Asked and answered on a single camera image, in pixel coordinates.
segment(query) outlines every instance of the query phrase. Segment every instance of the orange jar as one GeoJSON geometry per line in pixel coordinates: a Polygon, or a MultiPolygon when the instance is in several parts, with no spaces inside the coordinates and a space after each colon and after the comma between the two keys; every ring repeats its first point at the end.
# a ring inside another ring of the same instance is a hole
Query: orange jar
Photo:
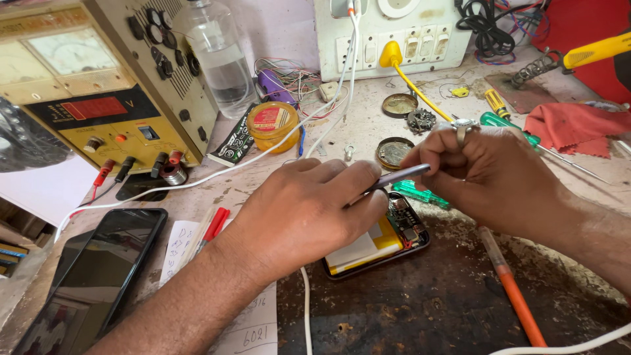
{"type": "MultiPolygon", "coordinates": [[[[254,143],[263,152],[279,144],[280,141],[298,124],[298,113],[284,102],[265,102],[250,111],[245,125],[254,143]]],[[[292,148],[300,139],[300,132],[296,130],[272,153],[282,153],[292,148]]]]}

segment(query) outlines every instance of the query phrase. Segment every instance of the red cloth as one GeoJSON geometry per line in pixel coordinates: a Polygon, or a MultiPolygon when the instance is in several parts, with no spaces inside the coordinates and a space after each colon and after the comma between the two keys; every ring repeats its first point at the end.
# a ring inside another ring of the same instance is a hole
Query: red cloth
{"type": "Polygon", "coordinates": [[[524,130],[539,136],[544,147],[554,146],[560,153],[610,158],[605,136],[631,131],[631,113],[586,104],[544,104],[530,112],[524,130]]]}

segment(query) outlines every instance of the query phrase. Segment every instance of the red digital display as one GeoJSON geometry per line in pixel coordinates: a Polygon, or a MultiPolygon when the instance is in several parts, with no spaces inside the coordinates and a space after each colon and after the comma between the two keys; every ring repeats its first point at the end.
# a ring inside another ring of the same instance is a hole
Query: red digital display
{"type": "Polygon", "coordinates": [[[115,97],[104,97],[77,102],[65,102],[61,104],[73,117],[82,119],[111,116],[114,114],[126,114],[127,110],[115,97]]]}

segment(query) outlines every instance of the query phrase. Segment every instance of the forearm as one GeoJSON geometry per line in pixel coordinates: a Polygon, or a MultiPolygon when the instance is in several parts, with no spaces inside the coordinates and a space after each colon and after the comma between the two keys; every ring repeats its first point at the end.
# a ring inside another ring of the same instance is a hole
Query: forearm
{"type": "Polygon", "coordinates": [[[201,354],[265,287],[231,247],[208,244],[89,354],[201,354]]]}
{"type": "Polygon", "coordinates": [[[571,257],[631,295],[631,218],[573,197],[552,233],[533,241],[571,257]]]}

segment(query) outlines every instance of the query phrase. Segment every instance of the hand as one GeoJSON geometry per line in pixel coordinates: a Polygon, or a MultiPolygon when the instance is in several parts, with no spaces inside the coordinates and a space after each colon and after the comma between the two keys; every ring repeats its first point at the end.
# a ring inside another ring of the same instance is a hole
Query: hand
{"type": "Polygon", "coordinates": [[[482,126],[467,133],[464,148],[449,123],[436,125],[401,167],[428,163],[414,178],[464,214],[498,232],[540,241],[542,231],[570,222],[574,196],[515,128],[482,126]]]}
{"type": "Polygon", "coordinates": [[[287,164],[263,182],[214,241],[267,285],[367,232],[386,213],[387,196],[374,191],[354,201],[379,176],[381,168],[367,161],[350,167],[313,158],[287,164]]]}

